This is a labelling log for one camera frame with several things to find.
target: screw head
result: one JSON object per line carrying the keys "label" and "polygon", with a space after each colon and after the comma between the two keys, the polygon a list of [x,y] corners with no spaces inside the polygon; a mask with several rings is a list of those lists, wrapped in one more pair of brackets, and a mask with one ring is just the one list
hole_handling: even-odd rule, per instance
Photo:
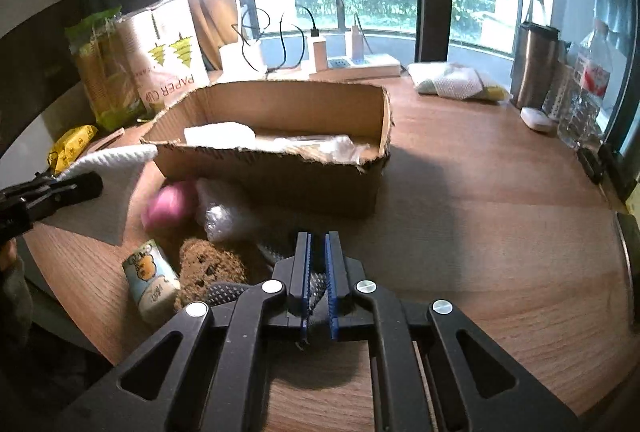
{"label": "screw head", "polygon": [[436,300],[431,307],[441,315],[448,315],[453,311],[453,306],[448,300]]}
{"label": "screw head", "polygon": [[189,304],[185,310],[190,317],[200,318],[204,317],[209,311],[209,306],[207,306],[204,302],[192,302]]}
{"label": "screw head", "polygon": [[282,289],[282,282],[271,279],[262,283],[262,291],[265,293],[277,293]]}
{"label": "screw head", "polygon": [[360,281],[356,284],[356,289],[360,293],[373,293],[377,287],[373,281]]}

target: white power strip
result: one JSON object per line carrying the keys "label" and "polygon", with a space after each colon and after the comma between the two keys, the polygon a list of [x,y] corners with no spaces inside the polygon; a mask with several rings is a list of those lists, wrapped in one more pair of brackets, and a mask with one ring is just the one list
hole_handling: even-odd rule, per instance
{"label": "white power strip", "polygon": [[362,60],[333,57],[328,59],[328,68],[323,71],[316,71],[313,63],[305,60],[302,69],[309,73],[309,79],[317,80],[399,77],[401,72],[400,62],[387,54],[365,55]]}

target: pink ball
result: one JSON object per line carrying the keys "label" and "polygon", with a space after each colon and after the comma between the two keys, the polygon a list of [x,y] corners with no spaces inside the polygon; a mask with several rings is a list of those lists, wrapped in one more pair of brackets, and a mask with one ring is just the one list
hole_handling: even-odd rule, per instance
{"label": "pink ball", "polygon": [[198,206],[198,192],[193,181],[180,181],[161,188],[142,210],[145,231],[179,226],[193,217]]}

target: cardboard box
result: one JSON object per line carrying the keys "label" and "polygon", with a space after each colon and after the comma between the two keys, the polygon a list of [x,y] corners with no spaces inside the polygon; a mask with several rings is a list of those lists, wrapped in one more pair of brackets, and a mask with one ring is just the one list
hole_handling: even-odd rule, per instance
{"label": "cardboard box", "polygon": [[[189,147],[185,127],[239,122],[257,137],[349,135],[369,143],[361,165],[321,163],[297,154]],[[389,158],[391,108],[386,90],[330,82],[231,82],[191,91],[159,114],[142,136],[158,146],[169,180],[209,177],[237,182],[258,203],[352,217],[373,212]]]}

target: wooden desk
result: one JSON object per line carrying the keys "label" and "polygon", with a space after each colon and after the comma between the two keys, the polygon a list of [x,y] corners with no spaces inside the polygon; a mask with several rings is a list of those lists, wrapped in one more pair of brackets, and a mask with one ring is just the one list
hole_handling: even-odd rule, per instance
{"label": "wooden desk", "polygon": [[[376,214],[312,224],[339,230],[346,253],[400,295],[458,304],[586,411],[640,356],[604,197],[569,149],[527,129],[511,105],[419,97],[406,78],[380,83],[396,126]],[[146,166],[120,248],[43,225],[26,235],[62,305],[111,362],[149,333],[120,263],[146,239],[140,211],[162,180]],[[365,344],[280,351],[273,375],[267,430],[373,430]]]}

